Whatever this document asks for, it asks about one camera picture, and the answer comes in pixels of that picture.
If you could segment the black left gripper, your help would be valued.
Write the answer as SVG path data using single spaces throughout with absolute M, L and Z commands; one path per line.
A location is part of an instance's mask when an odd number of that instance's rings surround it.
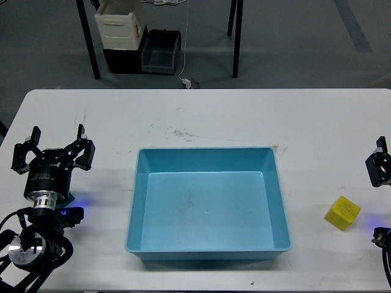
M 83 124 L 78 125 L 76 140 L 64 149 L 48 149 L 43 153 L 38 148 L 41 130 L 34 126 L 32 134 L 24 143 L 17 143 L 13 150 L 11 169 L 22 175 L 28 172 L 24 197 L 33 201 L 38 193 L 57 194 L 57 202 L 68 200 L 71 170 L 80 168 L 88 171 L 92 167 L 95 145 L 85 134 Z M 36 156 L 28 164 L 28 152 Z

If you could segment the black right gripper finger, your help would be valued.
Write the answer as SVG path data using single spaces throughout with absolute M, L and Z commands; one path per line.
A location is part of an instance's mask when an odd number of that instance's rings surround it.
M 376 149 L 365 160 L 365 164 L 373 187 L 390 185 L 390 154 L 384 136 L 376 141 Z

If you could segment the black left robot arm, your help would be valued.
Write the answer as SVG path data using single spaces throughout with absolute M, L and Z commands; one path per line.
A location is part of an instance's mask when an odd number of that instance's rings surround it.
M 76 139 L 64 148 L 40 150 L 41 130 L 34 127 L 24 143 L 14 146 L 11 169 L 27 174 L 25 199 L 31 207 L 19 209 L 6 216 L 1 224 L 17 216 L 21 233 L 1 231 L 1 270 L 13 264 L 27 275 L 12 286 L 1 281 L 1 292 L 37 292 L 58 267 L 73 255 L 73 245 L 64 235 L 84 218 L 82 207 L 69 207 L 71 174 L 74 168 L 91 169 L 95 145 L 78 126 Z

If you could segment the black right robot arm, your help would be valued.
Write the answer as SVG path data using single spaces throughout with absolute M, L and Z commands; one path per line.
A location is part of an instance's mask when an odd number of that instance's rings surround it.
M 390 186 L 390 154 L 384 136 L 377 139 L 376 149 L 365 160 L 365 165 L 373 187 Z M 382 265 L 390 285 L 390 228 L 376 227 L 371 241 L 382 250 Z

